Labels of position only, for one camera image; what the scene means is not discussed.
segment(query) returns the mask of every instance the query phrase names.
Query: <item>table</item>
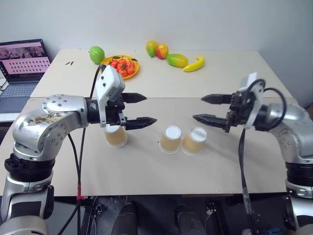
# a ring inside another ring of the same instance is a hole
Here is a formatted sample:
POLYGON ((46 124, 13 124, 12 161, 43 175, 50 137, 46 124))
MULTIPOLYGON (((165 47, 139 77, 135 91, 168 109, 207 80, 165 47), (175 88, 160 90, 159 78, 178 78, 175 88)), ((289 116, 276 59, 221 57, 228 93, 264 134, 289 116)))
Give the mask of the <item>table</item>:
MULTIPOLYGON (((140 62, 138 74, 125 81, 125 92, 138 92, 148 98, 195 98, 207 94, 232 94, 239 88, 241 79, 254 71, 267 81, 267 86, 278 88, 286 97, 292 97, 258 51, 171 50, 170 53, 187 56, 190 63, 196 61, 197 55, 206 58, 203 68, 190 73, 168 65, 166 60, 156 57, 151 59, 145 50, 105 51, 107 56, 126 54, 140 62)), ((53 94, 88 97, 96 68, 89 58, 88 50, 62 49, 31 97, 53 94)), ((277 94, 266 92, 265 97, 277 97, 277 94)))
MULTIPOLYGON (((30 98, 22 114, 41 106, 44 98, 30 98)), ((296 103, 287 98, 288 103, 296 103)), ((265 98, 265 103, 280 102, 265 98)), ((82 195, 127 194, 221 194, 242 193, 238 163, 238 142, 242 128, 230 133, 205 126, 192 118, 193 114, 209 113, 225 117, 227 105, 211 105, 199 98, 149 98, 137 104, 127 104, 128 118, 157 118, 152 126, 128 131, 128 143, 120 149, 106 144, 99 124, 86 130, 82 162, 82 195), (166 155, 158 141, 168 125, 177 125, 183 136, 195 126, 207 131, 204 150, 190 157, 181 150, 166 155)), ((1 161, 12 152, 12 128, 0 147, 1 161)), ((82 129, 72 133, 80 149, 82 129)), ((246 132, 245 174, 248 189, 253 193, 285 191, 286 169, 277 140, 270 133, 246 132)), ((72 146, 68 138, 56 158, 52 184, 55 196, 75 196, 77 176, 72 146)), ((4 187, 6 171, 0 171, 0 188, 4 187)))

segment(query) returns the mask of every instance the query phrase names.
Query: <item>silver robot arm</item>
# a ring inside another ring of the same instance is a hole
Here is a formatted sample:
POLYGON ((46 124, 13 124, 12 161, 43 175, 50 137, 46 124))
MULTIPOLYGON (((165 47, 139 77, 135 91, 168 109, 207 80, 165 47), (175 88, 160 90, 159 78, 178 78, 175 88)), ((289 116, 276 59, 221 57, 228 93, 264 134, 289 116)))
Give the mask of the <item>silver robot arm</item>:
POLYGON ((211 94, 202 98, 211 104, 230 104, 226 118, 214 115, 194 115, 194 119, 209 126, 229 132, 231 126, 254 126, 258 131, 269 131, 278 140, 286 162, 285 225, 296 230, 297 235, 313 235, 313 121, 298 105, 287 105, 282 122, 275 123, 283 113, 281 104, 262 105, 264 88, 255 83, 255 73, 243 79, 239 90, 231 95, 211 94))
POLYGON ((40 109, 21 116, 13 130, 14 146, 5 160, 8 171, 1 201, 0 235, 48 234, 43 219, 53 211, 54 188, 50 185, 55 158, 64 138, 89 123, 140 129, 156 119, 127 120, 124 102, 145 100, 140 94, 122 93, 125 83, 116 70, 107 66, 95 83, 97 99, 71 95, 46 98, 40 109))

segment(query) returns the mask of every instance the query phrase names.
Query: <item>yellow paper cup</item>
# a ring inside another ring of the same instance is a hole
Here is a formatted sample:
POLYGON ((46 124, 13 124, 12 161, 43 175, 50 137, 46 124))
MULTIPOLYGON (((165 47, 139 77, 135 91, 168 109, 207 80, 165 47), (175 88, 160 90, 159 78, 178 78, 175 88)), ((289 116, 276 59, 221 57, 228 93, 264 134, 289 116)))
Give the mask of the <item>yellow paper cup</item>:
POLYGON ((104 133, 107 143, 112 148, 121 148, 127 143, 127 134, 121 126, 106 125, 104 133))
POLYGON ((166 154, 174 154, 180 147, 181 130, 177 126, 168 126, 161 136, 159 147, 166 154))
POLYGON ((189 156, 196 155, 203 149, 206 137, 207 134, 203 128, 192 128, 182 141, 182 151, 189 156))

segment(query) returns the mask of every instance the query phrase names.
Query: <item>laptop keyboard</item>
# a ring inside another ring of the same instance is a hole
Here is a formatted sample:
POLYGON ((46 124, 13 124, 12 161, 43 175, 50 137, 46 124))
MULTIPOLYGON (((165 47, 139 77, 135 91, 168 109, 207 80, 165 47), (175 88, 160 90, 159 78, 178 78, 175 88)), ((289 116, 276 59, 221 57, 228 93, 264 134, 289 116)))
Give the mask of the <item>laptop keyboard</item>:
POLYGON ((8 86, 1 97, 27 97, 30 96, 33 90, 35 89, 36 84, 34 85, 11 85, 8 86))

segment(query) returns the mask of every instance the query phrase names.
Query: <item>orange plate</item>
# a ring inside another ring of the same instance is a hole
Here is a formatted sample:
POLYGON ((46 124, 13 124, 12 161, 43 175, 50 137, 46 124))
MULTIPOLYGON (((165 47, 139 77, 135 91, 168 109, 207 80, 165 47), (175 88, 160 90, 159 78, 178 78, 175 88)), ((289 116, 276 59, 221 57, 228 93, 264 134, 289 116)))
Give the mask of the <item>orange plate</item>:
POLYGON ((128 75, 126 77, 123 77, 124 80, 133 77, 138 72, 138 70, 139 70, 139 62, 135 58, 133 58, 131 56, 128 56, 128 55, 114 55, 114 56, 110 56, 108 58, 105 58, 101 63, 104 64, 104 65, 108 65, 112 61, 113 57, 120 57, 120 59, 123 58, 123 59, 126 59, 126 60, 128 59, 128 60, 133 61, 133 63, 135 64, 135 72, 132 75, 128 75))

